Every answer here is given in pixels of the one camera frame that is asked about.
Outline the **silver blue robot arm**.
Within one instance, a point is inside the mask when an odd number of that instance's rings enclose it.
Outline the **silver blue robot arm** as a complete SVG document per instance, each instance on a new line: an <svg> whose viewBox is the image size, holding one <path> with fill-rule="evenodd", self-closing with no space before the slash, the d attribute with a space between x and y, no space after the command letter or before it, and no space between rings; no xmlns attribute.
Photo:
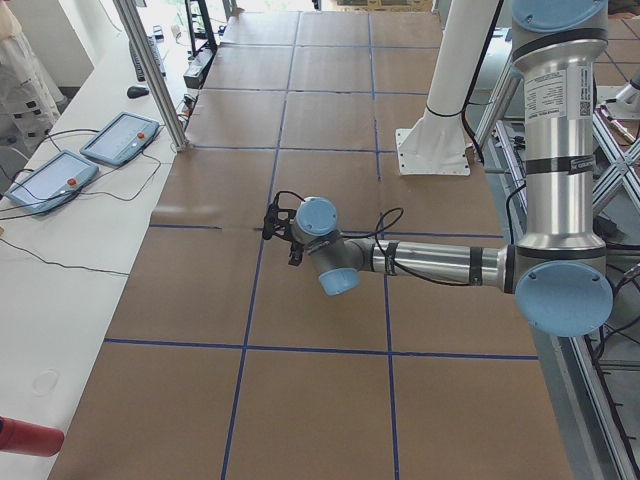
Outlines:
<svg viewBox="0 0 640 480"><path fill-rule="evenodd" d="M339 295L364 271L411 275L452 287L492 286L515 297L528 323L557 337L602 326L614 295L606 246L593 230L593 64L608 43L604 1L513 1L508 71L524 83L527 225L499 249L385 240L383 225L359 236L338 226L336 207L307 197L268 206L265 239L309 258L324 291Z"/></svg>

